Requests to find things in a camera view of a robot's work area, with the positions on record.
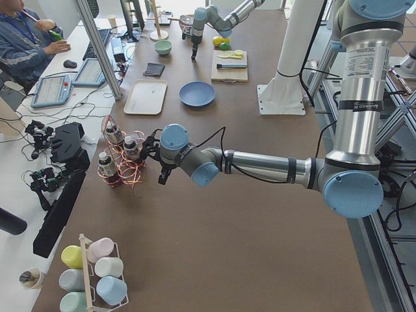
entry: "yellow cup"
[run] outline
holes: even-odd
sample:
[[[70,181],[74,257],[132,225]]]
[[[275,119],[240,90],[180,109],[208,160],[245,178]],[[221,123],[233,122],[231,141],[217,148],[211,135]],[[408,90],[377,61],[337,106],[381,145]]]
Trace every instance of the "yellow cup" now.
[[[83,258],[81,256],[80,246],[71,245],[66,247],[62,251],[60,258],[68,268],[83,268]]]

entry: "pen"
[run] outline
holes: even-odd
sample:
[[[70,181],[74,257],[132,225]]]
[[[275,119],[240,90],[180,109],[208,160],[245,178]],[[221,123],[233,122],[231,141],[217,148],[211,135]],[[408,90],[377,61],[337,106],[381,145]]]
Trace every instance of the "pen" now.
[[[32,19],[33,21],[38,21],[36,18],[34,18],[33,16],[31,16],[29,13],[27,13],[26,11],[21,11],[22,13],[24,13],[28,18],[30,18],[30,19]],[[52,31],[52,30],[49,30],[49,32],[51,33],[51,35],[56,39],[56,40],[62,40],[63,39],[63,37],[59,34],[59,33],[57,33],[57,32],[55,32],[55,31]]]
[[[235,68],[247,68],[247,64],[217,64],[218,70],[230,70]]]
[[[411,88],[410,86],[407,84],[407,82],[405,82],[405,80],[403,79],[403,77],[401,77],[394,69],[391,69],[391,72],[393,73],[393,75],[397,78],[397,80],[400,82],[400,84],[402,85],[402,87],[406,90],[406,92],[410,95],[412,94]]]

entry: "green bowl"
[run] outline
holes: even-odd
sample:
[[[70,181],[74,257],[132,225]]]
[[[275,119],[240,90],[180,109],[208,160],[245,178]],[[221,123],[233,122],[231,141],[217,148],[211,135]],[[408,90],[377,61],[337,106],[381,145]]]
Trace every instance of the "green bowl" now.
[[[169,40],[158,41],[155,43],[155,50],[160,55],[167,55],[172,50],[172,43]]]

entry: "blue jacket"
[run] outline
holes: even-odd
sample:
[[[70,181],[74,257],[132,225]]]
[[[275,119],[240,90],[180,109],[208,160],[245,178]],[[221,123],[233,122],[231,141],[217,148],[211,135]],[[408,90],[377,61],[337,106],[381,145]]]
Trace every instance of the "blue jacket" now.
[[[40,19],[36,12],[25,10],[37,20]],[[36,43],[31,41],[25,22],[32,31]],[[12,76],[22,81],[37,81],[54,57],[46,55],[43,48],[56,40],[49,32],[38,30],[34,24],[35,21],[22,13],[16,18],[0,14],[0,62],[6,65]],[[53,31],[62,36],[60,27],[55,27]]]

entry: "blue plate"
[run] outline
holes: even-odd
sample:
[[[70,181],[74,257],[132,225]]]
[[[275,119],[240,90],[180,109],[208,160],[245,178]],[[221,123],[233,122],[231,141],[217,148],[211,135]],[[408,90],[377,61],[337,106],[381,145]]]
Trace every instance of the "blue plate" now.
[[[187,83],[179,91],[181,101],[191,107],[202,107],[210,104],[215,98],[215,89],[208,83],[194,81]]]

